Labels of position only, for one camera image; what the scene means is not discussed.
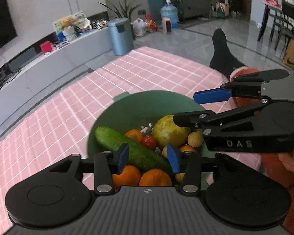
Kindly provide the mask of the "white plastic bag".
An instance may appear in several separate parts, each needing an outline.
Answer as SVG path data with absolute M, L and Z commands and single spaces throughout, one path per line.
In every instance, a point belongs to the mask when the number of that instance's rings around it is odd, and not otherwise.
M 146 34 L 148 24 L 141 18 L 137 18 L 133 21 L 133 31 L 135 36 L 142 37 Z

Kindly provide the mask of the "potted long-leaf plant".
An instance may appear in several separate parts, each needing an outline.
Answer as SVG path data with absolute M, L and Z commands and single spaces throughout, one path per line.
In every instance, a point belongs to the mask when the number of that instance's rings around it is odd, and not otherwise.
M 138 3 L 138 0 L 123 0 L 122 3 L 119 1 L 118 6 L 109 0 L 106 1 L 110 4 L 110 6 L 101 2 L 99 2 L 99 4 L 115 13 L 116 18 L 128 18 L 130 22 L 132 22 L 133 12 L 142 5 L 141 3 Z

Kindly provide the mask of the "teddy bear gift bundle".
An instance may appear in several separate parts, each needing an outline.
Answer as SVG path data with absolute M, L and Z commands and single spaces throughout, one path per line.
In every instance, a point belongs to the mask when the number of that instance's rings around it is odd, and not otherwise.
M 77 12 L 54 22 L 57 40 L 71 42 L 92 30 L 91 21 L 83 12 Z

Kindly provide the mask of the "pink small heater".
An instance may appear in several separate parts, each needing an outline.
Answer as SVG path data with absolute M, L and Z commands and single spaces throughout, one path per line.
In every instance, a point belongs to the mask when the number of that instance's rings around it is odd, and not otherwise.
M 162 30 L 164 34 L 168 34 L 172 32 L 172 23 L 170 18 L 164 17 L 162 18 Z

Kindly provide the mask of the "grey tv console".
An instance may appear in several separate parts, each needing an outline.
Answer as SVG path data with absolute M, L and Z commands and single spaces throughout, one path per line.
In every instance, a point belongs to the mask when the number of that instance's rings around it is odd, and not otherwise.
M 26 65 L 0 90 L 0 136 L 40 100 L 89 70 L 87 63 L 111 50 L 104 28 Z

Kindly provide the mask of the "large orange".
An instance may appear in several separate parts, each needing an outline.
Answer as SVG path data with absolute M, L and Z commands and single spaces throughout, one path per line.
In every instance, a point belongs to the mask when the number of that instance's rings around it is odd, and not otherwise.
M 112 174 L 113 184 L 116 187 L 138 186 L 141 179 L 140 170 L 134 165 L 126 165 L 121 174 Z

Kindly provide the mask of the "small brown longan fruit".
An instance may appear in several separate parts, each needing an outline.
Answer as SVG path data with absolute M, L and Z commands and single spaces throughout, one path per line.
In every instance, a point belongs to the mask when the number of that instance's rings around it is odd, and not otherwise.
M 204 142 L 202 132 L 196 131 L 196 132 L 190 133 L 189 136 L 187 137 L 187 142 L 188 142 L 188 145 L 190 145 L 193 148 L 200 147 Z

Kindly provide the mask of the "blue-grey trash bin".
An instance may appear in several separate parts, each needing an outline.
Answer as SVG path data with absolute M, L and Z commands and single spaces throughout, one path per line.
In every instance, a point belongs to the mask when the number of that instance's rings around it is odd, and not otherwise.
M 118 18 L 107 23 L 113 52 L 123 56 L 134 49 L 131 23 L 128 18 Z

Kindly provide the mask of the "blue water bottle jug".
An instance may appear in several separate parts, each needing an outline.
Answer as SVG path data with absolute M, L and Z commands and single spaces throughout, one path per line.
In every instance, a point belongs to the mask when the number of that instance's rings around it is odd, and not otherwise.
M 172 28 L 178 28 L 179 18 L 178 9 L 175 7 L 171 0 L 166 0 L 165 5 L 160 9 L 161 18 L 169 18 L 171 21 Z

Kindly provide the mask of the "yellow-green pear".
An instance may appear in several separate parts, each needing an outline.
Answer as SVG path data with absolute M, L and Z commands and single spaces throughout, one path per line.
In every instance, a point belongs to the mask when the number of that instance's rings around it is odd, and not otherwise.
M 180 147 L 191 133 L 190 128 L 177 126 L 173 116 L 167 115 L 160 118 L 153 127 L 152 136 L 157 140 L 160 148 L 164 148 L 167 144 Z

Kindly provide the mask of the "black sock foot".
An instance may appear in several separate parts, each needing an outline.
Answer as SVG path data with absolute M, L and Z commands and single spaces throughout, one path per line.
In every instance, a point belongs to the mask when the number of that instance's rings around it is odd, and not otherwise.
M 212 42 L 214 47 L 214 54 L 210 62 L 209 67 L 217 70 L 228 80 L 230 80 L 231 74 L 240 68 L 245 67 L 233 54 L 230 52 L 227 39 L 224 32 L 221 29 L 217 29 L 213 36 Z

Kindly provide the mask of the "red tomato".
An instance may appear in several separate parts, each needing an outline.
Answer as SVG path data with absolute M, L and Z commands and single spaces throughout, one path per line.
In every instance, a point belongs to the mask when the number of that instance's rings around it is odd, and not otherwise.
M 152 151 L 155 151 L 158 146 L 157 140 L 152 135 L 144 136 L 140 144 Z

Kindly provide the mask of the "red box on console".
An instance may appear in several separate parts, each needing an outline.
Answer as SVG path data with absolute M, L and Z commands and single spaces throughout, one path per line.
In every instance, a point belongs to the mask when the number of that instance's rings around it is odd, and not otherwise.
M 41 43 L 40 49 L 41 49 L 41 52 L 43 52 L 44 54 L 46 54 L 48 52 L 52 52 L 53 51 L 52 42 L 47 40 L 47 41 Z

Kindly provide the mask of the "black dining table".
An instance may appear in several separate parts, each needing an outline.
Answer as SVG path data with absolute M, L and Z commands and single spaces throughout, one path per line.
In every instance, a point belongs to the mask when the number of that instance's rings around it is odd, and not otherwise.
M 282 1 L 282 3 L 279 4 L 277 0 L 264 0 L 262 3 L 264 4 L 264 13 L 258 34 L 258 41 L 262 40 L 268 19 L 271 17 L 273 23 L 269 42 L 272 42 L 273 35 L 277 30 L 278 37 L 275 45 L 276 50 L 282 35 L 285 35 L 288 41 L 293 37 L 291 30 L 294 27 L 292 27 L 291 24 L 294 23 L 294 5 L 286 1 Z

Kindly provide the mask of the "green cucumber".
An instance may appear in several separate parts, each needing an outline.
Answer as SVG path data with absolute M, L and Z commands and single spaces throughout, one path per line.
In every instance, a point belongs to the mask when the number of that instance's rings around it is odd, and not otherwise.
M 100 147 L 111 152 L 116 152 L 124 143 L 128 144 L 128 163 L 141 170 L 149 171 L 151 169 L 160 169 L 168 174 L 172 173 L 172 168 L 164 157 L 147 149 L 135 140 L 124 136 L 115 129 L 100 126 L 95 129 L 94 136 Z

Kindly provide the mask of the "green colander bowl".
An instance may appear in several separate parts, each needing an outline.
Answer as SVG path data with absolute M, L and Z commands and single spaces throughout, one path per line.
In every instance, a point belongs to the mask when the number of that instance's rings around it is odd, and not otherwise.
M 174 115 L 182 112 L 202 111 L 200 105 L 195 103 L 187 96 L 169 91 L 144 91 L 129 96 L 123 97 L 109 106 L 96 119 L 91 128 L 87 142 L 87 159 L 94 158 L 98 153 L 107 151 L 96 142 L 94 131 L 100 126 L 110 127 L 121 132 L 124 136 L 140 143 L 142 138 L 147 135 L 152 135 L 152 130 L 156 122 L 167 115 Z M 191 129 L 192 132 L 200 131 L 203 134 L 203 129 Z M 202 151 L 207 149 L 205 141 L 200 147 L 193 148 L 186 142 L 176 147 L 180 152 L 197 152 L 202 157 L 213 158 L 212 156 L 203 156 Z M 153 152 L 162 156 L 162 149 L 157 146 Z M 184 174 L 168 174 L 172 181 L 172 186 L 177 189 L 181 185 Z M 121 187 L 141 187 L 141 186 L 121 186 Z

